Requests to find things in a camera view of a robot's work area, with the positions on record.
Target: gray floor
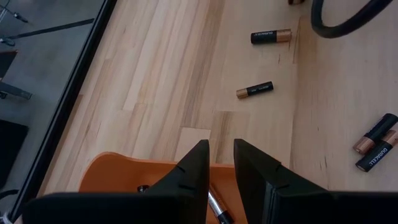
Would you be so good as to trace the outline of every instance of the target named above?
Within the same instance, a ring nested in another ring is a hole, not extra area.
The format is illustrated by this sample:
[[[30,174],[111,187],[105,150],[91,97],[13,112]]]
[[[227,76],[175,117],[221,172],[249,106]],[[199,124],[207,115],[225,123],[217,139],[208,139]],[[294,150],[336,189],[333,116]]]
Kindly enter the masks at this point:
[[[16,35],[94,18],[101,4],[99,0],[12,0],[9,8],[21,13],[30,24],[7,16],[0,24],[0,35]],[[33,93],[30,100],[13,96],[0,100],[0,119],[29,127],[7,184],[0,191],[22,187],[90,29],[91,24],[17,39],[15,47],[0,44],[0,51],[19,51],[3,82]],[[0,211],[9,210],[15,199],[1,200]]]

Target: wooden tabletop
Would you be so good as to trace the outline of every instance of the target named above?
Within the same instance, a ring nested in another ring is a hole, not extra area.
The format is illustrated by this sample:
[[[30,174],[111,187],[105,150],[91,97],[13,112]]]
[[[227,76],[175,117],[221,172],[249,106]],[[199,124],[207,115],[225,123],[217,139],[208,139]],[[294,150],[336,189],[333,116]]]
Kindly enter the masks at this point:
[[[343,22],[365,0],[326,1]],[[398,114],[398,2],[340,39],[313,33],[310,2],[119,0],[41,193],[75,191],[101,152],[177,161],[209,139],[211,161],[233,163],[243,138],[333,190],[398,190],[393,150],[371,172],[352,145],[384,113]],[[250,33],[291,28],[290,43],[253,46]],[[236,90],[272,81],[244,100]]]

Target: duracell logo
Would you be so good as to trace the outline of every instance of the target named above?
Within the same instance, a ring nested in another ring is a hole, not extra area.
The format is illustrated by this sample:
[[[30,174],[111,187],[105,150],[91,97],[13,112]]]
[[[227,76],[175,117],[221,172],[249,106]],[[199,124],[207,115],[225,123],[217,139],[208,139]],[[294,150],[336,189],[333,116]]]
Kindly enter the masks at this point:
[[[372,161],[369,162],[370,166],[373,166],[385,153],[388,152],[388,149],[384,148]]]
[[[272,35],[274,32],[273,31],[268,31],[268,32],[261,32],[261,33],[255,33],[255,36],[259,36],[259,35]]]

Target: wood grain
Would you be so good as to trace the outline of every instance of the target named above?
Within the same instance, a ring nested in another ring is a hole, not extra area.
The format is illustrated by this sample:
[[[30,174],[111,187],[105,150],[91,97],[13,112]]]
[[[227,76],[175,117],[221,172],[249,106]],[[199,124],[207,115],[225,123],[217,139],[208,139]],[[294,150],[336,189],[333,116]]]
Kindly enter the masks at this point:
[[[337,24],[364,1],[327,1]],[[339,190],[398,190],[398,153],[365,174],[351,146],[384,113],[398,114],[398,3],[357,32],[316,36],[310,2],[119,0],[64,132],[43,192],[76,191],[92,159],[117,152],[174,161],[200,138],[233,163],[243,138],[286,167]],[[252,32],[291,28],[290,43],[253,46]],[[273,81],[238,100],[235,91]]]

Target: orange object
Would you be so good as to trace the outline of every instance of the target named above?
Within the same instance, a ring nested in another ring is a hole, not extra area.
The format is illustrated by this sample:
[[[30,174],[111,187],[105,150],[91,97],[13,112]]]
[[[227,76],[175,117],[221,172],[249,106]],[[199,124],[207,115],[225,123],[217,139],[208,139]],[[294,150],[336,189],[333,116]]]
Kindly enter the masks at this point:
[[[137,192],[143,184],[154,185],[168,174],[175,162],[133,159],[113,152],[98,155],[84,174],[79,192]],[[210,166],[210,183],[223,198],[235,223],[247,223],[233,166]],[[209,205],[206,222],[218,224]]]

